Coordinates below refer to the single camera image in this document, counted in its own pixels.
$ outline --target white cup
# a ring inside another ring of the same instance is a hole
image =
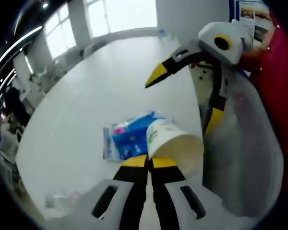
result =
[[[169,157],[180,171],[187,175],[203,168],[203,141],[179,129],[172,122],[159,119],[151,123],[146,132],[148,157]]]

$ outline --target poster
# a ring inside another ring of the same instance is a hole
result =
[[[268,7],[260,1],[238,1],[239,20],[248,28],[254,38],[254,46],[259,46],[265,33],[273,29]]]

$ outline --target white table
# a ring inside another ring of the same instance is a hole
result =
[[[195,88],[188,67],[145,89],[159,62],[179,46],[156,37],[115,41],[69,71],[34,112],[16,156],[19,173],[47,219],[46,194],[87,192],[112,178],[120,164],[102,159],[103,127],[158,110],[202,138]]]

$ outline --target red fabric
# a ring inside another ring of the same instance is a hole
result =
[[[250,80],[263,100],[284,154],[284,187],[288,184],[288,37],[276,20],[274,24],[270,49],[260,54]]]

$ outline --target blue package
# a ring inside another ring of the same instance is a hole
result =
[[[112,138],[121,160],[147,154],[146,131],[148,126],[158,119],[164,118],[156,112],[151,112],[113,126]]]

